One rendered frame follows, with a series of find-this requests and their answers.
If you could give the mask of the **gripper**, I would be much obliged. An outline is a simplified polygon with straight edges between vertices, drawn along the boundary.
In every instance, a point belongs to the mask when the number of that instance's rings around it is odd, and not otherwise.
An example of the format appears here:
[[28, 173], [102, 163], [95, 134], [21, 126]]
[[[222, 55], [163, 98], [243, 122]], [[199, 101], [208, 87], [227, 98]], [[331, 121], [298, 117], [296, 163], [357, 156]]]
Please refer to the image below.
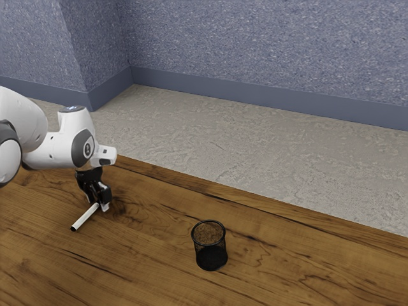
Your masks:
[[102, 183], [103, 168], [96, 167], [85, 171], [75, 171], [75, 178], [79, 188], [85, 193], [90, 204], [97, 202], [103, 212], [107, 212], [112, 201], [112, 190], [110, 186]]

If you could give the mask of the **white pen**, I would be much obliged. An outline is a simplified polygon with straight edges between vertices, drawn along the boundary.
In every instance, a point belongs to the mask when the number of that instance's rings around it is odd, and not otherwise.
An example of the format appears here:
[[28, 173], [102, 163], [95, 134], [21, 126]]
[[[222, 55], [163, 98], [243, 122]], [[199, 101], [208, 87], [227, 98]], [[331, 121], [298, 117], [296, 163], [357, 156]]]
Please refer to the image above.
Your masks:
[[77, 231], [99, 208], [99, 203], [94, 203], [87, 211], [84, 212], [70, 227], [72, 232]]

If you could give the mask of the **black mesh pen holder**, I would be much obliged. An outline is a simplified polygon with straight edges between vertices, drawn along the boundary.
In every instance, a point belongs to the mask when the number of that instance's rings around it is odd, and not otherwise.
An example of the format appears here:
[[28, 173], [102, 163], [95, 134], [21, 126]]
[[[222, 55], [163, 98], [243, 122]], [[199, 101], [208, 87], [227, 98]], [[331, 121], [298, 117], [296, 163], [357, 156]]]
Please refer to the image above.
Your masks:
[[196, 264], [205, 271], [217, 271], [228, 262], [226, 229], [222, 223], [207, 219], [191, 230]]

